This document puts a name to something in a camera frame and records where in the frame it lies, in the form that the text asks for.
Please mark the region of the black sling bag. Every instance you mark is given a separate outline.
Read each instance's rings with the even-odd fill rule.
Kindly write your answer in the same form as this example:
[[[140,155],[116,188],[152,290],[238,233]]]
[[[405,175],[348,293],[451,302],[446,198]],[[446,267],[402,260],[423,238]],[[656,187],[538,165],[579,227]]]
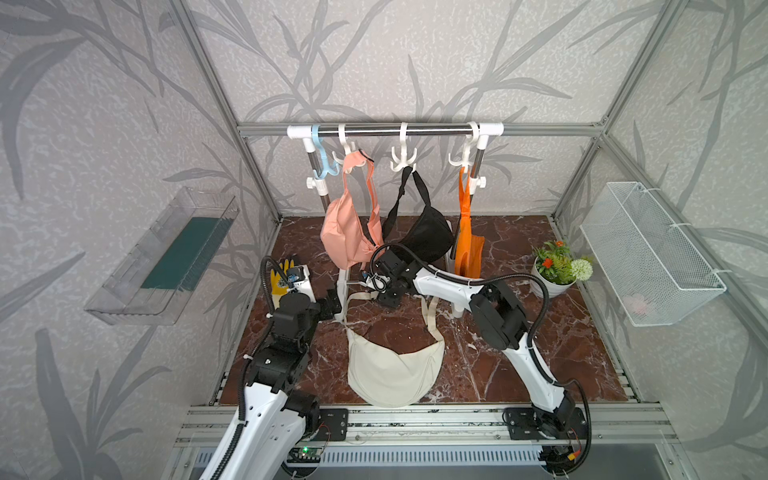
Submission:
[[[396,226],[400,202],[406,193],[406,185],[410,179],[414,181],[424,208],[399,243],[413,251],[423,261],[435,262],[453,248],[455,237],[450,222],[432,205],[427,185],[412,167],[406,167],[402,171],[395,203],[382,224],[383,239],[386,240]]]

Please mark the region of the pink sling bag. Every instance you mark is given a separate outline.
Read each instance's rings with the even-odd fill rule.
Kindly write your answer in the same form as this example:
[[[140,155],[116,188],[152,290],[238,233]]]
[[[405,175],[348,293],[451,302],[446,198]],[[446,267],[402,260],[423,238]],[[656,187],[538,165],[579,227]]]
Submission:
[[[347,175],[356,167],[366,167],[366,186],[371,200],[371,212],[365,235],[348,188]],[[365,265],[374,251],[384,244],[380,204],[375,189],[374,162],[362,151],[347,155],[343,162],[342,180],[344,191],[339,199],[331,202],[324,218],[320,238],[331,261],[341,270],[354,265]]]

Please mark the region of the orange sling bag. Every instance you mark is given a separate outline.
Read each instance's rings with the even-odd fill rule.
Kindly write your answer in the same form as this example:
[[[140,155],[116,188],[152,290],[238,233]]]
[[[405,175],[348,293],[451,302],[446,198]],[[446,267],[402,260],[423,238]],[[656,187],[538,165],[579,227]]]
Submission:
[[[485,238],[474,235],[472,231],[470,179],[469,172],[465,167],[462,167],[458,177],[460,218],[454,257],[454,273],[462,277],[477,279],[481,276],[482,271]]]

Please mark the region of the cream sling bag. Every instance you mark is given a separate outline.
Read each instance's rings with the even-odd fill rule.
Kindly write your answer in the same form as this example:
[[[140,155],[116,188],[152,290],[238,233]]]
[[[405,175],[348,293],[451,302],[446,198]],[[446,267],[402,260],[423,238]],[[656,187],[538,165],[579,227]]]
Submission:
[[[421,315],[433,343],[418,351],[398,354],[369,341],[350,327],[347,383],[368,404],[403,408],[417,403],[433,387],[442,368],[445,339],[437,327],[439,299],[420,299]]]

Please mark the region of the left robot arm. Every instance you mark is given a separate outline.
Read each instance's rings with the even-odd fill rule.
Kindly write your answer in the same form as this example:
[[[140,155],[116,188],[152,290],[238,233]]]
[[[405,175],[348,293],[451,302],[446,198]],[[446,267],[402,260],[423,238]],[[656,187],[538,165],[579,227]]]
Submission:
[[[339,296],[330,289],[315,298],[305,266],[285,269],[269,256],[261,260],[261,281],[265,334],[243,356],[238,410],[203,479],[272,479],[280,471],[303,479],[309,469],[290,467],[290,452],[325,427],[317,397],[297,384],[310,363],[318,325],[342,312]]]

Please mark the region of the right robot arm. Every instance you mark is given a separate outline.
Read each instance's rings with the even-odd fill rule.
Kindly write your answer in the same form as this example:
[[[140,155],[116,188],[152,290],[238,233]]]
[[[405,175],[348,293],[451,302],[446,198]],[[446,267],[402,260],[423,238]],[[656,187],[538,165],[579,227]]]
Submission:
[[[592,438],[586,393],[576,379],[559,381],[551,373],[535,335],[546,319],[546,293],[533,323],[509,280],[538,280],[513,272],[489,279],[471,279],[438,269],[401,244],[385,244],[371,257],[369,275],[385,301],[396,305],[406,294],[445,300],[471,314],[481,338],[512,364],[525,386],[534,412],[534,425],[545,438]]]

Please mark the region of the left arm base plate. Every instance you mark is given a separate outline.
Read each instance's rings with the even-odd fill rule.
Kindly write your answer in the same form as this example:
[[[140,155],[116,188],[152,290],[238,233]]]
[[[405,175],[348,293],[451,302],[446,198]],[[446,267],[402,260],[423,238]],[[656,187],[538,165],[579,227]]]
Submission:
[[[301,436],[306,441],[341,442],[347,438],[349,427],[347,408],[320,408],[300,414],[304,429]]]

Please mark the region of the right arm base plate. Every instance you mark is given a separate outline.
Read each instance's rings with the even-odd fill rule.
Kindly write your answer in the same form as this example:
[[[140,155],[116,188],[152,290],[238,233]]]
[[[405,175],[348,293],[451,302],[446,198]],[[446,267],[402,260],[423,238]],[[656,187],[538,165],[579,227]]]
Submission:
[[[533,407],[508,407],[502,411],[502,422],[511,440],[585,440],[589,423],[581,408],[576,408],[564,426],[545,420]]]

